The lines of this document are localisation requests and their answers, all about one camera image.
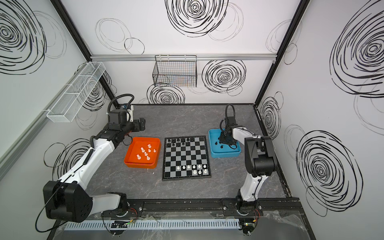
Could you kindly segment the blue plastic tray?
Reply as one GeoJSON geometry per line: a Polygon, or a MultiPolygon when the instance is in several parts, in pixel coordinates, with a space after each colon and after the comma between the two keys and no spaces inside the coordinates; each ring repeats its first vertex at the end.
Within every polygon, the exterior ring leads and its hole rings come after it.
{"type": "Polygon", "coordinates": [[[211,129],[209,130],[209,142],[211,148],[211,155],[213,158],[232,158],[238,157],[241,153],[240,144],[236,146],[229,146],[226,144],[219,143],[221,130],[211,129]]]}

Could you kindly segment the black white chess board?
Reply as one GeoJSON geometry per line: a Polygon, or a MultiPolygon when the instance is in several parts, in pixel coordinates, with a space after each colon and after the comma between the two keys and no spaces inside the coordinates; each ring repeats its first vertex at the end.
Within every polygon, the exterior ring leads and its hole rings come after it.
{"type": "Polygon", "coordinates": [[[165,138],[163,181],[212,176],[205,136],[165,138]]]}

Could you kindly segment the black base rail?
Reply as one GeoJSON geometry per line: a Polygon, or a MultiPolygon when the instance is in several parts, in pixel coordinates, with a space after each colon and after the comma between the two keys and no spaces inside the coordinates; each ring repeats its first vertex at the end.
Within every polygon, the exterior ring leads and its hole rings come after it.
{"type": "Polygon", "coordinates": [[[304,214],[298,198],[259,198],[253,202],[236,198],[221,199],[128,199],[123,202],[123,210],[132,217],[166,213],[209,213],[220,217],[245,217],[246,214],[263,215],[265,212],[282,211],[304,214]]]}

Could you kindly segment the orange plastic tray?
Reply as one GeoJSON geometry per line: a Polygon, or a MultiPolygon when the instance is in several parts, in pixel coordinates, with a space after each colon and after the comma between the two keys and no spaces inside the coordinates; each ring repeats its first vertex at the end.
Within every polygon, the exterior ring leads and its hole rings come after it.
{"type": "Polygon", "coordinates": [[[161,150],[158,138],[134,137],[124,163],[129,168],[155,169],[161,150]]]}

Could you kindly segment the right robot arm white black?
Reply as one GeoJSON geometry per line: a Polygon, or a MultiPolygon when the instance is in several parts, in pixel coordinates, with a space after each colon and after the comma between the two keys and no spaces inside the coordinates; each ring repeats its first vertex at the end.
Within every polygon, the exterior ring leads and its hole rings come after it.
{"type": "Polygon", "coordinates": [[[219,141],[228,146],[244,146],[247,176],[240,188],[240,203],[255,203],[264,182],[276,171],[277,160],[270,137],[255,135],[245,127],[228,127],[221,130],[219,141]]]}

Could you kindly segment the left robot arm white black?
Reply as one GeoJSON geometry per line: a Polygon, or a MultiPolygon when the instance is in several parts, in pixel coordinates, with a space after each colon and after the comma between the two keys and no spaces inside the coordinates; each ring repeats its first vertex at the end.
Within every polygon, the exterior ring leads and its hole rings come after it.
{"type": "Polygon", "coordinates": [[[125,136],[145,129],[146,120],[139,118],[121,127],[106,125],[96,136],[91,136],[91,147],[80,160],[57,181],[49,181],[44,186],[44,211],[47,218],[81,223],[96,213],[105,211],[126,213],[129,209],[126,194],[111,192],[89,196],[86,189],[97,169],[123,142],[125,136]]]}

